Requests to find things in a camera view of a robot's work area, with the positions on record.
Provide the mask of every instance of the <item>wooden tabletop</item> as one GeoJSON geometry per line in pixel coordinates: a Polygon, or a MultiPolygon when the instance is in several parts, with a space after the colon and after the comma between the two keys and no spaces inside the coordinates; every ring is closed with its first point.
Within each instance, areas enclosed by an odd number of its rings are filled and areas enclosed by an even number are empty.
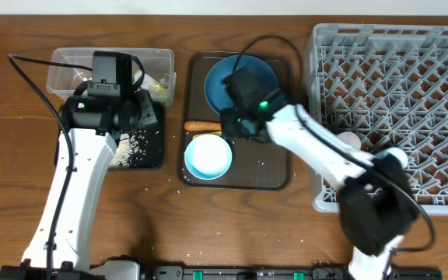
{"type": "MultiPolygon", "coordinates": [[[[94,264],[120,254],[148,264],[188,266],[347,264],[352,245],[337,215],[312,208],[309,168],[298,158],[293,160],[292,183],[277,192],[192,188],[176,175],[190,57],[203,50],[237,51],[264,33],[284,35],[305,47],[317,23],[448,25],[448,17],[0,16],[0,267],[18,265],[34,235],[54,174],[57,140],[55,120],[6,55],[49,60],[58,47],[169,48],[176,60],[164,164],[158,170],[107,173],[93,228],[94,264]]],[[[279,42],[260,43],[254,50],[284,53],[295,64],[279,42]]],[[[26,63],[24,69],[44,89],[47,67],[26,63]]],[[[50,97],[56,107],[62,103],[50,97]]],[[[438,266],[448,279],[448,217],[433,221],[435,248],[394,260],[438,266]]],[[[419,221],[404,243],[417,246],[428,238],[419,221]]]]}

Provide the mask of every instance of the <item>gray dish rack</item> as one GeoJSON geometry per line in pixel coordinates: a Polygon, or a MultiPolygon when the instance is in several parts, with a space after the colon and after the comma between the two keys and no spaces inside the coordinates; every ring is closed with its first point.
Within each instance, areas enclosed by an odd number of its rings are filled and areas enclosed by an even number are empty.
{"type": "MultiPolygon", "coordinates": [[[[366,151],[403,149],[414,198],[448,215],[448,26],[318,24],[306,59],[310,114],[366,151]]],[[[313,170],[310,187],[317,211],[338,211],[313,170]]]]}

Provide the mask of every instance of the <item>small white bowl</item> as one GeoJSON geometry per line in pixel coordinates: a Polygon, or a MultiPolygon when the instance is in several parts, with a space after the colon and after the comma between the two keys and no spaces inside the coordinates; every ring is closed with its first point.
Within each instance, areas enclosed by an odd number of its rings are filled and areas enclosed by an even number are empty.
{"type": "Polygon", "coordinates": [[[231,166],[231,147],[217,135],[202,135],[191,141],[184,153],[184,163],[193,176],[202,180],[214,180],[231,166]]]}

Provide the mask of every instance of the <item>plastic container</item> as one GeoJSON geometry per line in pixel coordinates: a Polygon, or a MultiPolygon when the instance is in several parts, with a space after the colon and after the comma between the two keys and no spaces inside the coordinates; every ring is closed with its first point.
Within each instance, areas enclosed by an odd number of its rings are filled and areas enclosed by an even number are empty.
{"type": "MultiPolygon", "coordinates": [[[[174,72],[174,53],[168,49],[142,49],[142,48],[109,48],[109,47],[62,47],[53,52],[52,61],[84,65],[91,67],[94,51],[117,51],[135,55],[143,64],[146,74],[154,78],[166,91],[150,92],[152,99],[168,107],[173,103],[176,85],[174,72]]],[[[66,100],[74,93],[80,82],[91,79],[91,72],[76,69],[50,66],[47,76],[46,89],[66,100]]]]}
{"type": "MultiPolygon", "coordinates": [[[[414,198],[448,215],[448,26],[318,24],[307,51],[312,117],[363,150],[403,149],[414,198]]],[[[316,210],[338,211],[313,170],[310,187],[316,210]]]]}

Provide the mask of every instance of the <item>green connector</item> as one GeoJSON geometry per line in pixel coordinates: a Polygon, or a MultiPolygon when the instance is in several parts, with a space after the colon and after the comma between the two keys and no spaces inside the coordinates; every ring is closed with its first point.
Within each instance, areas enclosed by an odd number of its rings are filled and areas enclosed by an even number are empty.
{"type": "Polygon", "coordinates": [[[304,276],[302,272],[295,272],[293,273],[293,280],[303,280],[304,276]]]}
{"type": "Polygon", "coordinates": [[[203,271],[194,271],[193,280],[203,280],[203,271]]]}

